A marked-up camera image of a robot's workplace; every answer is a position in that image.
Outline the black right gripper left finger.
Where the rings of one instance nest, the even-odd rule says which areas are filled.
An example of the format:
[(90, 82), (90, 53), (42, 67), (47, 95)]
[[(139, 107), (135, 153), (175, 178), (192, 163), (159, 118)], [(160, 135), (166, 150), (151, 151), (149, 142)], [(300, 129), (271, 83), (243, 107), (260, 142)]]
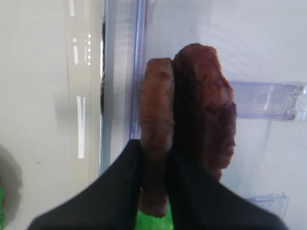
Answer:
[(96, 181), (66, 203), (35, 218), (29, 229), (133, 230), (140, 184), (140, 142), (133, 139)]

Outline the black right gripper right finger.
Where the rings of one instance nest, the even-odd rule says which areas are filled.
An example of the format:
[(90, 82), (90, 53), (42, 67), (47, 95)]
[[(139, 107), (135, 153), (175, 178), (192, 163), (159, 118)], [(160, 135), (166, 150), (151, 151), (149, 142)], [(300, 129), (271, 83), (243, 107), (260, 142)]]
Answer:
[(172, 148), (167, 191), (176, 230), (286, 230), (276, 215), (244, 200)]

